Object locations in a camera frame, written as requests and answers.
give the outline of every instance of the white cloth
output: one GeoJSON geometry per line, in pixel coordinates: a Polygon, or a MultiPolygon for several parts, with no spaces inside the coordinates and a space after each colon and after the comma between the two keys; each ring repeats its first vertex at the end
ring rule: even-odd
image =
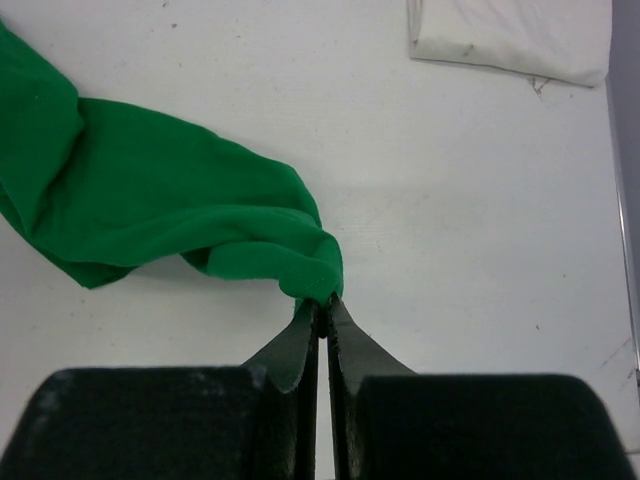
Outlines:
{"type": "Polygon", "coordinates": [[[609,70],[611,0],[408,0],[411,56],[596,86],[609,70]]]}

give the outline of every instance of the green cloth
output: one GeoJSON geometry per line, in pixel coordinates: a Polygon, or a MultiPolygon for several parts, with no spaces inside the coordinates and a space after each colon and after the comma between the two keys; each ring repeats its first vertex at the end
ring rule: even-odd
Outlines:
{"type": "Polygon", "coordinates": [[[325,302],[336,240],[291,167],[205,128],[73,85],[0,22],[0,212],[78,283],[182,254],[225,279],[325,302]]]}

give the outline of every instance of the folded white cloth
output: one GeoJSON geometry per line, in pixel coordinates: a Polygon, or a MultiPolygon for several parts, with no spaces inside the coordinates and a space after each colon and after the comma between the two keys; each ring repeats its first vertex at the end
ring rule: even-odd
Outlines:
{"type": "Polygon", "coordinates": [[[408,0],[411,56],[596,86],[609,70],[611,0],[408,0]]]}

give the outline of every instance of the white table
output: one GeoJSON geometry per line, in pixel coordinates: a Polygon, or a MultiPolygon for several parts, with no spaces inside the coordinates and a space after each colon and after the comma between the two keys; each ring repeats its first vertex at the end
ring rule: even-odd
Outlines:
{"type": "MultiPolygon", "coordinates": [[[[293,165],[343,248],[349,310],[399,360],[576,375],[640,449],[605,89],[538,94],[524,76],[410,61],[401,1],[3,0],[0,14],[82,94],[293,165]]],[[[274,282],[179,258],[88,291],[3,221],[0,448],[54,370],[234,364],[291,312],[274,282]]]]}

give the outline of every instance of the cloth fold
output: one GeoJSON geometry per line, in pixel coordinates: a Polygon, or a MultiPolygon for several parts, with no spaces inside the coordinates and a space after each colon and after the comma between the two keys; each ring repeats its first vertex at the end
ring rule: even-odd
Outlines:
{"type": "Polygon", "coordinates": [[[182,254],[295,298],[342,292],[342,258],[291,167],[73,85],[0,22],[0,212],[78,283],[182,254]]]}
{"type": "Polygon", "coordinates": [[[410,55],[600,85],[611,0],[408,0],[410,55]]]}

